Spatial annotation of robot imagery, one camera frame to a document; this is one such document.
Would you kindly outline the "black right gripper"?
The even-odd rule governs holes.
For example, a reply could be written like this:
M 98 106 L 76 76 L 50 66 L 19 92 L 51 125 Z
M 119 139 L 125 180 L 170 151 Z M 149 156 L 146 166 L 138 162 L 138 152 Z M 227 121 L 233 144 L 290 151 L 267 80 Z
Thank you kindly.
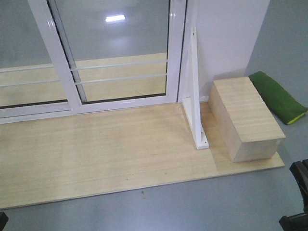
M 308 160 L 293 162 L 290 166 L 303 198 L 303 213 L 283 216 L 279 223 L 284 231 L 308 230 Z

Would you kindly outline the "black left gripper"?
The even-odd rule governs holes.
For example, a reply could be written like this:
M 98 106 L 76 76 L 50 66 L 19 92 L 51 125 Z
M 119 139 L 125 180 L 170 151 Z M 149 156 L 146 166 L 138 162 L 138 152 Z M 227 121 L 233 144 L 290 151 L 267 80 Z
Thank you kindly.
M 3 231 L 9 218 L 4 212 L 0 212 L 0 231 Z

